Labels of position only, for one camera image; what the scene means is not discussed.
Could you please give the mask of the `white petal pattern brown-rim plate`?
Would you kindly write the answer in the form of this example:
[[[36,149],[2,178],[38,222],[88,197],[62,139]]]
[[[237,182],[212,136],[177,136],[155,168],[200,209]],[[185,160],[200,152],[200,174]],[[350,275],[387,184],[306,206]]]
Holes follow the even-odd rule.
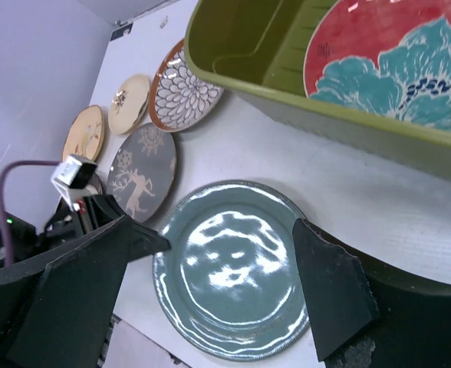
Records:
[[[176,133],[203,120],[224,89],[198,78],[188,68],[185,41],[179,41],[163,59],[151,84],[149,115],[159,130]]]

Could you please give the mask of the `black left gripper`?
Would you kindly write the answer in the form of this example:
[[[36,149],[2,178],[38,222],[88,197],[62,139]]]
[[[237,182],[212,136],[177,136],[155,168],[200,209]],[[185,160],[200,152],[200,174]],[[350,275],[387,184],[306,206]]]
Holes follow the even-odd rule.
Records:
[[[7,213],[6,220],[12,237],[15,260],[24,261],[80,238],[125,214],[113,195],[90,195],[78,200],[77,203],[80,209],[73,211],[64,200],[60,200],[55,213],[41,230]],[[5,246],[0,230],[0,268],[4,267],[4,263]]]

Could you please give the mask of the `tan bird branch plate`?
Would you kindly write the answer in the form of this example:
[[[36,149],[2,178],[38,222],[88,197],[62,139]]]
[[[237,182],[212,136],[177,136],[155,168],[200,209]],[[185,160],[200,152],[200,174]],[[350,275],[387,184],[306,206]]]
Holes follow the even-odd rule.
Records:
[[[98,105],[82,110],[69,129],[62,151],[62,159],[76,154],[96,161],[104,144],[106,121]]]

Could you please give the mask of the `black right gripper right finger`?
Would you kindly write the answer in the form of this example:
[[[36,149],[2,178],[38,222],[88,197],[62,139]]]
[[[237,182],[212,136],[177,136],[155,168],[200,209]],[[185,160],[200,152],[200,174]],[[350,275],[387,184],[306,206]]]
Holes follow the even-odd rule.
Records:
[[[319,362],[451,367],[451,284],[396,268],[307,219],[292,235]]]

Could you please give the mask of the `cream small insect plate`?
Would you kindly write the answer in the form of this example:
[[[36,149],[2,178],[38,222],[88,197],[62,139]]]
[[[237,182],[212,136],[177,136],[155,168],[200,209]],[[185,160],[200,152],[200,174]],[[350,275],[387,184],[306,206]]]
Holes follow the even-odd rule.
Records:
[[[149,93],[150,82],[145,74],[134,74],[120,85],[108,112],[112,133],[124,135],[133,128],[146,109]]]

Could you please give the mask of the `plain teal blue plate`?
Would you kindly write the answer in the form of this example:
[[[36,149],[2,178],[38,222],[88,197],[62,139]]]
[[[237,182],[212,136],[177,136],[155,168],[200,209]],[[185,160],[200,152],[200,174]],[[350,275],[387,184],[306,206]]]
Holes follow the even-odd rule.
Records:
[[[222,180],[184,196],[153,257],[157,299],[195,348],[233,362],[267,359],[310,326],[292,229],[302,211],[259,182]]]

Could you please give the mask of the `grey reindeer snowflake plate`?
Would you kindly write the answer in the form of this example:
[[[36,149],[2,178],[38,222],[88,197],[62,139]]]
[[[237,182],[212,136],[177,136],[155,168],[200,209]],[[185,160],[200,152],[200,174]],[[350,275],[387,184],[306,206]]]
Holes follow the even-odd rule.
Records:
[[[130,134],[117,151],[107,177],[107,193],[132,219],[144,223],[168,196],[175,171],[172,134],[148,123]]]

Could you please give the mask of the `small white crumpled scrap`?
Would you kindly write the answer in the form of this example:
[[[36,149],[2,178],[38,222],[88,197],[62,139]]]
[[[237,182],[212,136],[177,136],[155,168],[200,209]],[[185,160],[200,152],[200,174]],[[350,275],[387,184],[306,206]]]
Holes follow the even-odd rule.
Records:
[[[164,28],[168,23],[168,17],[165,17],[161,23],[160,23],[160,28]]]

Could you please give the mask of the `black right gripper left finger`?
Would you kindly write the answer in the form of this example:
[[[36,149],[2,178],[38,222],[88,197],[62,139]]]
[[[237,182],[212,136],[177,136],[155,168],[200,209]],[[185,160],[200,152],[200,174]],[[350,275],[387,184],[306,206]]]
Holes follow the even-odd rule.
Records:
[[[125,215],[0,268],[0,367],[96,367],[127,264],[169,249]]]

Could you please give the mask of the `red teal floral plate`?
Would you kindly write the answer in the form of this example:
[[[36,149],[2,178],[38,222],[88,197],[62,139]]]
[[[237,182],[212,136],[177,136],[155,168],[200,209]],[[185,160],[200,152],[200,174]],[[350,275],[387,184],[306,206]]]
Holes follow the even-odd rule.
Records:
[[[451,132],[451,1],[338,1],[303,65],[307,97]]]

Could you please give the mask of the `olive green plastic bin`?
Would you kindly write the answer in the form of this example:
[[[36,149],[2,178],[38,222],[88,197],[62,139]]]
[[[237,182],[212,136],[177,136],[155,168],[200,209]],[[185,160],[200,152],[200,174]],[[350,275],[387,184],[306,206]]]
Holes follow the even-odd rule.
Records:
[[[275,121],[451,181],[451,1],[200,1],[185,52]]]

